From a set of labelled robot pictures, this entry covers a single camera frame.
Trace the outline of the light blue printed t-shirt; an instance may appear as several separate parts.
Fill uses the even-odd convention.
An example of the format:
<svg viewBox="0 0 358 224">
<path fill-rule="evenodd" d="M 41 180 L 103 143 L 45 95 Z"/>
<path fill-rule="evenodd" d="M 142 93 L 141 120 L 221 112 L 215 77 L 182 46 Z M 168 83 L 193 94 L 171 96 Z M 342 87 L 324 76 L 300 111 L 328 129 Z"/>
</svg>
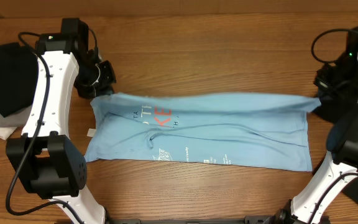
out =
<svg viewBox="0 0 358 224">
<path fill-rule="evenodd" d="M 317 98 L 265 93 L 154 98 L 116 93 L 91 102 L 98 159 L 199 162 L 308 172 L 307 115 Z"/>
</svg>

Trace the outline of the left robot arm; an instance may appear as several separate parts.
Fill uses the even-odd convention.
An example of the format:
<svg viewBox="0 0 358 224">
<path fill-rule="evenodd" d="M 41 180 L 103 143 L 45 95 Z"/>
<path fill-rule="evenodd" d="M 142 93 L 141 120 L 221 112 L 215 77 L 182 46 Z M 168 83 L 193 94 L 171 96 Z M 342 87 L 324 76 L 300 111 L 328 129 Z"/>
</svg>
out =
<svg viewBox="0 0 358 224">
<path fill-rule="evenodd" d="M 38 72 L 29 118 L 19 138 L 9 139 L 6 155 L 13 182 L 37 194 L 44 207 L 59 206 L 72 223 L 109 223 L 108 211 L 86 186 L 87 166 L 69 137 L 71 94 L 84 99 L 113 93 L 116 76 L 97 47 L 95 33 L 79 18 L 64 18 L 60 32 L 40 34 L 32 48 Z"/>
</svg>

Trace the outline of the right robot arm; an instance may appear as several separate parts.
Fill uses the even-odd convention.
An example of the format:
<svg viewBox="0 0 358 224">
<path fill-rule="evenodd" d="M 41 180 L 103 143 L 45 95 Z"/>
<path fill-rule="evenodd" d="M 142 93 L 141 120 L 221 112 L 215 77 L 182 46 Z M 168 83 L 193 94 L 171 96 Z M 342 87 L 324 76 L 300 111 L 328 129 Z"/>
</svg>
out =
<svg viewBox="0 0 358 224">
<path fill-rule="evenodd" d="M 314 113 L 334 125 L 324 159 L 308 185 L 275 215 L 245 217 L 244 223 L 329 223 L 324 211 L 358 178 L 358 26 L 345 32 L 345 51 L 323 61 L 314 80 L 322 103 Z"/>
</svg>

